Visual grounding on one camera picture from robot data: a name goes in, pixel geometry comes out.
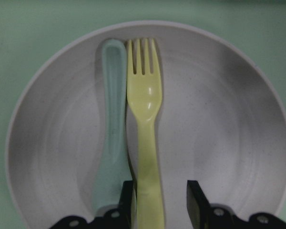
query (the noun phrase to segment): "fork head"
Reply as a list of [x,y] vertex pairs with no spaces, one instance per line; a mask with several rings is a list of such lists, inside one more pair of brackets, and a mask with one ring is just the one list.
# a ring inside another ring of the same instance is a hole
[[161,75],[154,39],[151,46],[147,38],[143,42],[143,60],[139,39],[136,40],[136,55],[133,55],[133,42],[129,40],[127,45],[127,101],[137,121],[142,122],[154,121],[162,103]]

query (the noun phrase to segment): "fork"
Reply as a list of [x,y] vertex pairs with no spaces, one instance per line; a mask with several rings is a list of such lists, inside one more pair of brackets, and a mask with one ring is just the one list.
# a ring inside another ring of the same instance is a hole
[[149,41],[145,38],[142,62],[140,40],[137,39],[136,67],[134,68],[131,40],[128,41],[127,49],[127,101],[138,128],[138,229],[164,229],[163,199],[154,133],[154,122],[162,103],[162,84],[157,51],[154,39],[152,39],[150,61]]

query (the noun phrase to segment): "fork tine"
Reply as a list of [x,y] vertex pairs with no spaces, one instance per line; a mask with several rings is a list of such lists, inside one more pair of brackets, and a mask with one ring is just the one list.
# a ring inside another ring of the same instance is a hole
[[136,58],[136,73],[137,74],[142,74],[142,61],[141,61],[141,44],[140,44],[140,39],[136,40],[137,43],[137,58]]
[[160,73],[159,61],[154,39],[152,38],[153,73]]
[[132,40],[129,40],[127,42],[127,50],[128,50],[128,63],[127,63],[128,74],[133,74],[133,42]]
[[147,38],[144,38],[144,72],[145,74],[151,72],[149,64],[149,44]]

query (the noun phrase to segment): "plate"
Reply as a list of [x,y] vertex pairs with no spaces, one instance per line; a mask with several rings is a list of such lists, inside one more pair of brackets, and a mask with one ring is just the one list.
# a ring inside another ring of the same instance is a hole
[[[106,27],[67,45],[34,75],[7,136],[13,201],[28,228],[49,228],[67,215],[88,221],[102,153],[105,100],[101,46],[156,39],[163,104],[156,122],[166,227],[192,228],[186,182],[198,180],[211,203],[243,219],[277,214],[286,197],[286,114],[256,65],[201,29],[169,21]],[[127,110],[127,141],[136,171],[136,123]]]

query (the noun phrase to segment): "green tabletop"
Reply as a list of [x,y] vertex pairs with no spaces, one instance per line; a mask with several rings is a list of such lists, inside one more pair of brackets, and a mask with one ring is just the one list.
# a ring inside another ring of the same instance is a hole
[[[6,184],[5,138],[12,111],[35,72],[62,47],[104,26],[176,21],[212,32],[249,56],[286,108],[286,1],[0,1],[0,229],[24,228]],[[286,221],[286,202],[280,213]]]

